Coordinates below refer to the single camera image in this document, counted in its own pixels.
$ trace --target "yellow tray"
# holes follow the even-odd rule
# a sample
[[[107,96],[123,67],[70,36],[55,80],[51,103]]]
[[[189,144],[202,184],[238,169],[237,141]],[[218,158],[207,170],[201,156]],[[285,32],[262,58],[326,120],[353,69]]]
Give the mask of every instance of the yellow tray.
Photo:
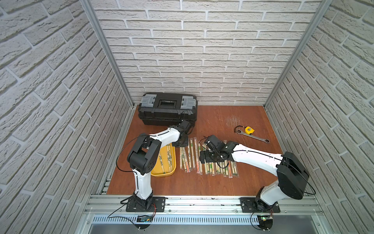
[[[155,177],[162,177],[162,176],[170,176],[174,173],[175,168],[177,167],[177,161],[175,160],[175,147],[173,147],[170,144],[170,150],[171,150],[171,161],[173,163],[172,165],[172,171],[169,170],[169,164],[168,164],[168,150],[166,148],[167,146],[164,146],[160,149],[160,154],[162,158],[162,164],[165,170],[165,174],[162,172],[160,159],[157,156],[157,162],[154,168],[151,171],[151,175]]]

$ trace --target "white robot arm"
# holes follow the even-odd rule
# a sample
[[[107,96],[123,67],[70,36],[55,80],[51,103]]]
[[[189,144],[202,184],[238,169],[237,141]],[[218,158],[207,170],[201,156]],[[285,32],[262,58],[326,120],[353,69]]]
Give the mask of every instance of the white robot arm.
[[[156,164],[160,148],[173,143],[173,146],[184,147],[188,144],[187,133],[191,125],[182,121],[177,126],[151,135],[139,137],[128,155],[128,162],[135,173],[137,203],[148,209],[152,200],[150,172]],[[243,162],[264,169],[278,177],[278,180],[258,192],[254,207],[259,212],[270,210],[272,205],[283,198],[301,199],[309,173],[294,154],[271,154],[251,149],[236,142],[224,144],[216,136],[211,135],[205,141],[209,150],[201,151],[199,159],[202,163],[223,162],[231,160]]]

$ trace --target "ratchet wrench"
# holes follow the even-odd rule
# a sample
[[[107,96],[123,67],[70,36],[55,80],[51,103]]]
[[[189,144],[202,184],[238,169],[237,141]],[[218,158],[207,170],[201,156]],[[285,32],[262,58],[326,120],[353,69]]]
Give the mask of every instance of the ratchet wrench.
[[[237,134],[242,134],[242,135],[245,135],[245,136],[247,136],[247,137],[251,137],[251,138],[257,139],[257,140],[261,140],[261,141],[263,141],[263,142],[265,142],[265,143],[269,143],[269,142],[270,142],[268,139],[262,139],[262,138],[259,138],[259,137],[253,136],[253,135],[246,134],[246,133],[244,133],[244,132],[243,132],[242,130],[240,130],[240,129],[236,130],[236,133],[237,133]]]

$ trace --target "tape measure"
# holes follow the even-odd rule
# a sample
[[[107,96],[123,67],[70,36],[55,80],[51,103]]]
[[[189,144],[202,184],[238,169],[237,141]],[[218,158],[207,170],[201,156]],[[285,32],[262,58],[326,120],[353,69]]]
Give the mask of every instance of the tape measure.
[[[253,128],[251,128],[250,126],[246,127],[245,128],[245,133],[246,134],[252,134],[255,130]]]

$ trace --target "black toolbox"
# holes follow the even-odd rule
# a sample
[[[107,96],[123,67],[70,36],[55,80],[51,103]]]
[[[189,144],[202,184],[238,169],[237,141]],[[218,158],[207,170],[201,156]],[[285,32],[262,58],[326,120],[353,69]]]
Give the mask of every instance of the black toolbox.
[[[191,94],[146,93],[140,101],[138,112],[145,125],[177,125],[184,119],[195,126],[197,100]]]

